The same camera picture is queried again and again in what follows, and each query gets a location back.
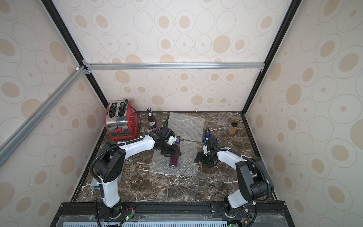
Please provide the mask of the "blue tape dispenser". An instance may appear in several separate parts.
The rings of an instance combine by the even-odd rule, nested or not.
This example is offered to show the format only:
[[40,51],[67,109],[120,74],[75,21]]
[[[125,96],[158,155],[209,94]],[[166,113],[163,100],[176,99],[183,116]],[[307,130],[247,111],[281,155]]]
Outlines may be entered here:
[[202,137],[202,142],[203,142],[204,144],[206,144],[206,139],[207,139],[207,138],[209,138],[209,137],[211,137],[211,136],[212,136],[211,134],[203,135],[203,137]]

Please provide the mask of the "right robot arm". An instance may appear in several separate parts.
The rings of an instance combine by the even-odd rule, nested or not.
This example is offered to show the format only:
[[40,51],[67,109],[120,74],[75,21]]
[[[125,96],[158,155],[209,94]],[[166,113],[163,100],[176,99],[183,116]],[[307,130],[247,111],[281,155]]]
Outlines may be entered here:
[[203,151],[197,153],[195,163],[214,168],[217,163],[223,162],[236,171],[238,190],[227,197],[231,209],[255,202],[269,202],[274,185],[261,158],[239,155],[220,145],[211,134],[203,136],[203,143]]

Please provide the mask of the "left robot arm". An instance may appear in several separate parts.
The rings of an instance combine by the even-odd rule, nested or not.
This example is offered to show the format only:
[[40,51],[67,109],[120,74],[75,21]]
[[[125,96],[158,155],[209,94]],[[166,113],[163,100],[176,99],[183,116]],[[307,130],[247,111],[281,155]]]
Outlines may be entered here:
[[109,141],[91,162],[89,173],[100,187],[104,205],[113,208],[120,201],[117,179],[122,174],[125,161],[141,152],[159,151],[164,157],[180,156],[177,146],[179,136],[168,127],[156,132],[148,131],[134,140],[115,143]]

